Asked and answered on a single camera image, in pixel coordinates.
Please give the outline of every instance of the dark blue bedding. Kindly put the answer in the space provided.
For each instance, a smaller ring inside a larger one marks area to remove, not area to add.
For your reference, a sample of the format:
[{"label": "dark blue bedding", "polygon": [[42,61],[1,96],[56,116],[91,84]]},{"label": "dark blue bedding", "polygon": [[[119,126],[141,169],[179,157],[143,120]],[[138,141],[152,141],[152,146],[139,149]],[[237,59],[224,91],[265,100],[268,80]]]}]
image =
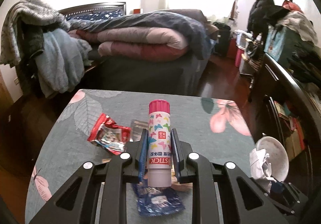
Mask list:
[{"label": "dark blue bedding", "polygon": [[97,13],[87,13],[85,15],[79,15],[79,16],[69,16],[66,18],[66,20],[109,20],[116,17],[123,16],[123,11],[121,9],[117,10],[111,10],[111,11],[103,11],[103,12],[97,12]]},{"label": "dark blue bedding", "polygon": [[70,20],[71,30],[80,29],[97,33],[106,29],[124,27],[164,27],[176,30],[186,37],[189,48],[197,59],[205,60],[210,57],[215,45],[214,40],[206,34],[205,27],[195,19],[171,12],[150,12],[113,18],[110,20]]}]

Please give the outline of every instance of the silver screw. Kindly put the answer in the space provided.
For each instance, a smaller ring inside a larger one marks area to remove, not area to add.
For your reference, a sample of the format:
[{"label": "silver screw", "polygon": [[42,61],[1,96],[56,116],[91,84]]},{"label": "silver screw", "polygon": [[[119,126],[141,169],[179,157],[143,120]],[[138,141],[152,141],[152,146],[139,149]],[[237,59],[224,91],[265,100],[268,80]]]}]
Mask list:
[{"label": "silver screw", "polygon": [[93,164],[92,164],[90,161],[88,161],[88,162],[85,162],[85,163],[83,164],[83,167],[87,170],[87,169],[92,168],[92,167],[93,167]]},{"label": "silver screw", "polygon": [[127,160],[129,159],[130,157],[130,154],[128,152],[123,152],[120,157],[123,159],[123,160]]},{"label": "silver screw", "polygon": [[188,156],[192,160],[197,160],[200,157],[196,152],[191,152]]},{"label": "silver screw", "polygon": [[228,163],[226,164],[226,167],[227,167],[228,169],[230,169],[230,170],[233,170],[233,169],[235,169],[236,165],[235,165],[235,163],[233,163],[233,162],[228,162]]}]

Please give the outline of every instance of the red snack wrapper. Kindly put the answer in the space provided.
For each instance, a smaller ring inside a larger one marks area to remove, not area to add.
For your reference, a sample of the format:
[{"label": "red snack wrapper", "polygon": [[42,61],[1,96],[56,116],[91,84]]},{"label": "red snack wrapper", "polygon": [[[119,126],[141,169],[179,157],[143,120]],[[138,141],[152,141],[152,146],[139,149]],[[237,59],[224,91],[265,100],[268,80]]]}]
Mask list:
[{"label": "red snack wrapper", "polygon": [[117,125],[112,118],[102,113],[87,141],[118,155],[124,152],[124,146],[129,141],[130,133],[130,127]]}]

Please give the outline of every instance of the red square logo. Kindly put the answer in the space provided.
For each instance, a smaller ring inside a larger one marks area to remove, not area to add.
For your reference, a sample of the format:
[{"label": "red square logo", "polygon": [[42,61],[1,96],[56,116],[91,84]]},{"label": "red square logo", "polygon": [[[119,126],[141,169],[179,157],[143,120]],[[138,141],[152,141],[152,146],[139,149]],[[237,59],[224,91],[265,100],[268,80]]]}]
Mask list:
[{"label": "red square logo", "polygon": [[158,132],[158,139],[166,139],[166,132],[159,131]]}]

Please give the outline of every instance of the glue stick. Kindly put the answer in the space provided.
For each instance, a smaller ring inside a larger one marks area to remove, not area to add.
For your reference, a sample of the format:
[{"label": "glue stick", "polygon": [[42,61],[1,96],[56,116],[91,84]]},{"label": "glue stick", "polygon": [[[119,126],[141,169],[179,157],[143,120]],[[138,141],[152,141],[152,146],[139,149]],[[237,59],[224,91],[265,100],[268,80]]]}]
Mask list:
[{"label": "glue stick", "polygon": [[170,187],[172,169],[170,104],[154,100],[149,104],[148,186]]}]

